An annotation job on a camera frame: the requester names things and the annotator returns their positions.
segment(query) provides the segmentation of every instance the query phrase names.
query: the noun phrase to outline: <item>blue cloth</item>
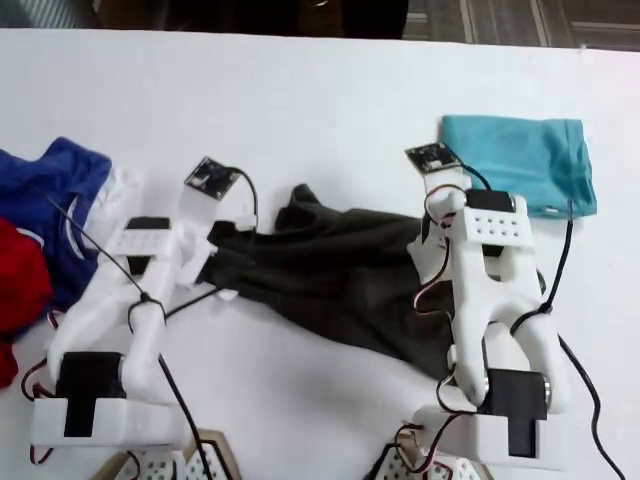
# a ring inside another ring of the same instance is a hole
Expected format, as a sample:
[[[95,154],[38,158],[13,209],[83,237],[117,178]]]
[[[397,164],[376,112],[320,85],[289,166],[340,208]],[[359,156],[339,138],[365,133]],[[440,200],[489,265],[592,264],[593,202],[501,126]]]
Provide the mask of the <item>blue cloth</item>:
[[[580,120],[447,115],[440,140],[495,190],[525,197],[531,216],[567,218],[569,199],[575,217],[597,211]]]
[[[0,217],[42,239],[54,292],[50,308],[66,311],[82,296],[97,268],[97,252],[84,246],[81,234],[68,228],[66,218],[39,191],[67,214],[71,208],[71,217],[84,225],[110,170],[107,157],[65,138],[55,140],[33,162],[0,150]],[[74,235],[75,251],[68,231]]]

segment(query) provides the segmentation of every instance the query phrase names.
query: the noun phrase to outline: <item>red cloth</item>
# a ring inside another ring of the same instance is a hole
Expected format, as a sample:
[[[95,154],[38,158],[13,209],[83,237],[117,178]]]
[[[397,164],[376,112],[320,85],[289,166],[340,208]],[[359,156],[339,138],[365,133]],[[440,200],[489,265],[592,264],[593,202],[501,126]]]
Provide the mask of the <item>red cloth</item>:
[[[11,351],[11,344],[0,341],[0,388],[11,385],[18,374],[18,362]]]
[[[53,291],[38,242],[0,218],[0,335],[28,327],[44,312]],[[18,373],[11,345],[0,340],[0,387]]]

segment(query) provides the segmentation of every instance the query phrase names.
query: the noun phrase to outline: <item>black cable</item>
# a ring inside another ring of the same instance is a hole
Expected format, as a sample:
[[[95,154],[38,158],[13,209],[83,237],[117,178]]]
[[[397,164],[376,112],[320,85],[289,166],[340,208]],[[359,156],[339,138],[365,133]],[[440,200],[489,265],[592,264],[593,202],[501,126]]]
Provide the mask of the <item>black cable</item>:
[[[182,305],[178,305],[177,307],[169,310],[167,312],[167,315],[165,318],[169,318],[172,317],[173,315],[175,315],[176,313],[184,310],[187,307],[190,307],[191,305],[198,303],[201,300],[204,300],[207,297],[210,297],[212,295],[215,295],[216,293],[218,293],[219,291],[223,290],[221,287],[215,287],[213,290],[210,290],[206,293],[203,293],[202,295],[197,296],[196,298],[192,298],[191,300],[189,300],[188,302],[183,303]]]
[[[164,357],[162,355],[158,357],[158,363],[160,363],[160,368],[162,369],[164,376],[167,378],[167,382],[169,382],[169,386],[171,387],[173,394],[178,400],[180,408],[182,408],[182,411],[184,412],[184,416],[187,418],[187,423],[189,424],[189,428],[191,429],[191,434],[193,435],[193,439],[196,443],[196,448],[198,449],[198,453],[200,454],[200,460],[202,460],[204,474],[208,480],[213,480],[211,469],[209,468],[209,462],[207,462],[207,455],[204,452],[204,448],[202,447],[202,439],[200,438],[200,434],[198,433],[198,427],[196,427],[196,424],[193,421],[193,417],[191,416],[189,407],[187,407],[187,404],[182,398],[180,389],[176,385],[176,382],[173,379],[173,375],[171,375],[171,371],[169,370],[169,366],[167,365],[167,362],[164,361]]]
[[[600,401],[600,395],[598,395],[598,390],[596,390],[596,387],[591,381],[589,374],[587,373],[585,368],[582,366],[582,364],[576,357],[575,353],[573,353],[573,350],[571,350],[571,347],[569,347],[567,342],[564,341],[564,338],[558,335],[558,340],[560,340],[560,347],[562,347],[562,350],[567,355],[567,358],[569,358],[569,361],[573,364],[575,369],[578,371],[580,378],[582,378],[582,381],[587,387],[587,390],[589,390],[589,394],[591,395],[591,398],[593,400],[593,416],[591,417],[591,435],[593,436],[593,441],[596,444],[596,448],[598,449],[598,452],[600,452],[600,455],[602,455],[602,458],[604,458],[605,461],[609,464],[611,469],[614,472],[616,472],[616,475],[618,475],[620,480],[625,480],[625,476],[622,473],[622,470],[620,470],[620,468],[616,465],[613,459],[609,456],[607,451],[602,446],[602,442],[600,441],[600,435],[598,434],[598,420],[600,419],[602,402]]]
[[[560,279],[562,278],[562,272],[564,272],[564,266],[567,263],[567,257],[569,256],[569,249],[571,248],[571,238],[573,237],[573,205],[569,201],[569,219],[567,220],[567,229],[564,234],[564,246],[562,247],[562,253],[560,254],[560,261],[558,262],[558,268],[556,269],[556,276],[553,279],[551,290],[547,300],[543,303],[544,309],[550,311],[553,299],[558,293],[558,286],[560,285]]]
[[[133,328],[131,326],[131,312],[138,306],[140,305],[144,305],[145,303],[157,303],[158,305],[160,305],[160,307],[162,308],[162,313],[164,316],[164,320],[166,322],[167,320],[167,315],[165,314],[164,308],[162,307],[162,304],[153,299],[150,298],[148,295],[146,298],[143,298],[144,295],[141,295],[140,301],[132,304],[129,307],[129,310],[127,311],[127,324],[129,325],[129,329],[131,330],[131,333],[133,333]],[[196,444],[196,448],[198,450],[198,453],[200,454],[200,459],[202,460],[202,466],[204,468],[204,474],[207,477],[207,480],[213,480],[213,476],[211,475],[211,470],[209,469],[209,464],[207,463],[207,456],[204,452],[204,448],[202,447],[202,440],[200,439],[200,434],[198,433],[198,427],[196,427],[195,422],[193,421],[193,417],[191,416],[191,412],[189,411],[189,407],[187,407],[186,402],[184,401],[184,398],[182,398],[182,393],[180,393],[180,389],[178,388],[178,385],[176,384],[175,380],[173,379],[173,375],[171,375],[171,371],[169,370],[169,366],[167,365],[167,363],[164,360],[164,357],[162,356],[162,354],[160,354],[158,356],[158,363],[160,364],[160,368],[162,369],[162,373],[164,373],[165,378],[167,379],[167,382],[169,383],[169,387],[171,387],[171,391],[173,392],[174,396],[176,397],[176,400],[178,401],[178,404],[180,405],[180,408],[182,409],[185,418],[187,419],[187,423],[189,424],[189,429],[191,430],[191,434],[193,435],[193,439],[194,442]]]
[[[551,286],[551,291],[549,292],[549,296],[547,299],[535,310],[527,312],[521,315],[511,326],[511,335],[515,335],[518,329],[526,322],[529,318],[534,317],[538,314],[548,314],[553,309],[553,300],[558,292],[558,286],[560,285],[560,279],[562,278],[562,273],[564,272],[564,266],[567,263],[567,257],[569,256],[569,250],[571,248],[571,238],[573,236],[573,205],[571,201],[569,201],[569,218],[567,220],[567,229],[565,232],[564,238],[564,246],[562,247],[562,253],[560,254],[560,260],[558,261],[558,268],[556,269],[556,276],[553,279],[553,285]],[[598,390],[596,389],[593,381],[589,377],[589,374],[582,366],[582,364],[578,361],[578,358],[575,356],[567,342],[558,335],[558,340],[560,341],[560,347],[564,351],[565,355],[569,359],[569,361],[573,364],[574,368],[582,378],[589,394],[591,395],[591,399],[593,400],[593,416],[591,417],[591,436],[593,437],[593,442],[596,444],[596,448],[598,452],[604,458],[604,460],[609,464],[611,469],[618,475],[620,480],[625,480],[625,476],[620,470],[620,468],[613,461],[611,456],[604,449],[602,442],[600,440],[600,435],[598,434],[598,421],[600,420],[600,412],[602,410],[602,402],[600,400],[600,396],[598,395]]]
[[[513,322],[511,325],[510,333],[511,336],[514,336],[518,329],[531,317],[534,317],[538,314],[550,313],[553,310],[553,300],[558,293],[558,287],[560,286],[560,280],[562,279],[562,274],[564,272],[564,266],[567,263],[567,258],[569,257],[569,250],[571,249],[571,238],[573,237],[573,205],[571,201],[568,203],[569,205],[569,218],[567,219],[567,228],[565,230],[564,235],[564,245],[562,247],[562,253],[560,254],[560,260],[558,260],[558,268],[556,269],[556,276],[553,278],[553,284],[551,285],[551,290],[549,291],[549,296],[547,299],[542,302],[542,304],[529,312],[523,313]]]
[[[129,455],[129,458],[133,460],[133,463],[136,465],[136,469],[137,469],[136,474],[133,477],[131,477],[129,480],[138,480],[140,478],[140,474],[142,473],[142,466],[140,465],[140,460],[138,460],[138,457],[136,457],[131,450],[127,450],[126,453],[127,455]]]
[[[476,177],[478,180],[480,180],[480,182],[482,182],[482,185],[484,185],[484,188],[487,190],[491,190],[491,184],[489,183],[489,180],[487,180],[485,178],[484,175],[482,175],[479,171],[477,171],[475,168],[470,167],[469,165],[467,165],[466,163],[462,163],[460,162],[460,166],[466,170],[467,172],[469,172],[471,175],[473,175],[474,177]]]
[[[249,239],[249,245],[247,246],[247,256],[251,256],[251,252],[253,251],[253,246],[256,241],[256,235],[258,233],[258,192],[256,191],[256,186],[253,184],[251,177],[247,175],[247,173],[238,168],[238,167],[226,167],[227,170],[231,173],[237,173],[238,175],[244,177],[244,179],[249,184],[249,188],[251,189],[251,194],[253,195],[253,215],[256,217],[256,224],[253,227],[251,238]]]
[[[96,247],[96,249],[98,251],[100,251],[100,253],[102,253],[103,255],[105,255],[109,260],[111,260],[121,271],[122,273],[124,273],[124,275],[129,279],[129,281],[140,291],[141,294],[145,293],[144,290],[142,290],[142,287],[140,287],[140,285],[138,285],[138,283],[135,281],[135,279],[133,278],[133,276],[127,271],[126,268],[124,268],[122,265],[120,265],[120,263],[118,263],[118,261],[113,258],[113,256],[107,252],[104,248],[102,248],[98,242],[96,242],[93,238],[91,238],[89,236],[89,234],[87,232],[84,231],[84,229],[78,225],[78,222],[76,222],[73,218],[71,218],[67,212],[64,211],[64,208],[62,208],[60,205],[58,205],[55,200],[53,200],[49,195],[47,195],[45,192],[43,192],[40,188],[36,187],[35,185],[31,185],[30,183],[18,179],[19,181],[21,181],[26,187],[31,188],[33,190],[35,190],[39,195],[42,196],[42,198],[44,198],[47,202],[49,202],[53,208],[55,208],[56,210],[58,210],[58,212],[60,212],[62,214],[63,217],[65,217],[69,223],[71,223],[71,225],[73,225],[78,232],[80,232],[80,234],[85,237],[87,240],[89,240],[93,246]]]

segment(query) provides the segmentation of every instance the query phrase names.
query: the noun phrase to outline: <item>cloth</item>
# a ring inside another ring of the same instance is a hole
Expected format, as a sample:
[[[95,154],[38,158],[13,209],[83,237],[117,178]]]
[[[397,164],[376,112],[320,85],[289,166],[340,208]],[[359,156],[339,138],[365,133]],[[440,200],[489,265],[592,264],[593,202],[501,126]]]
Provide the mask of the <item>cloth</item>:
[[[91,204],[84,231],[100,246],[104,246],[122,219],[140,212],[143,182],[140,175],[126,168],[113,167]],[[96,250],[84,236],[82,245]]]
[[[40,316],[52,295],[40,244],[0,218],[0,388],[18,373],[13,335]]]
[[[18,363],[13,356],[11,343],[0,340],[0,389],[7,388],[18,374]]]
[[[0,217],[40,240],[53,284],[50,307],[67,310],[97,268],[97,252],[51,205],[49,196],[79,225],[111,170],[111,161],[58,138],[37,161],[0,151]]]
[[[325,338],[402,359],[437,379],[447,374],[447,314],[420,317],[411,306],[419,279],[406,247],[420,232],[419,219],[341,213],[300,185],[275,231],[252,240],[252,232],[216,222],[209,240],[219,250],[202,277]],[[433,290],[420,308],[451,310],[450,282]]]
[[[446,115],[440,139],[494,189],[524,196],[530,216],[567,218],[569,199],[574,216],[597,211],[580,120]]]

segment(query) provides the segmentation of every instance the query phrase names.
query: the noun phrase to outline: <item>blue shirt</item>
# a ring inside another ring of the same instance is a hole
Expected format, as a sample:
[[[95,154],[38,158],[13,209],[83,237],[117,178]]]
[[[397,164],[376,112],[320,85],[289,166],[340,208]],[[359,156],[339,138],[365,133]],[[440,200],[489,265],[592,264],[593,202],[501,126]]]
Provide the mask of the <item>blue shirt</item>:
[[[107,157],[65,138],[55,140],[36,161],[0,150],[0,217],[42,239],[54,292],[50,308],[66,311],[78,301],[97,268],[98,254],[85,248],[81,233],[43,193],[82,226],[110,170]]]

